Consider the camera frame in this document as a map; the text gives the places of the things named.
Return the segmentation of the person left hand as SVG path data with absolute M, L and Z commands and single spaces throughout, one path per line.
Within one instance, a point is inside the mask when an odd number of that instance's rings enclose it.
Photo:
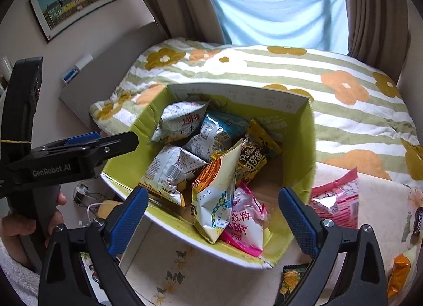
M 66 203 L 67 199 L 65 195 L 59 192 L 57 196 L 57 206 L 64 206 Z M 57 225 L 64 223 L 63 221 L 62 213 L 56 210 L 47 227 L 49 236 L 51 236 L 53 229 Z M 29 269 L 32 268 L 32 264 L 23 249 L 19 236 L 30 235 L 35 229 L 35 220 L 27 219 L 18 214 L 9 214 L 1 219 L 1 240 L 6 247 L 6 251 L 11 258 Z

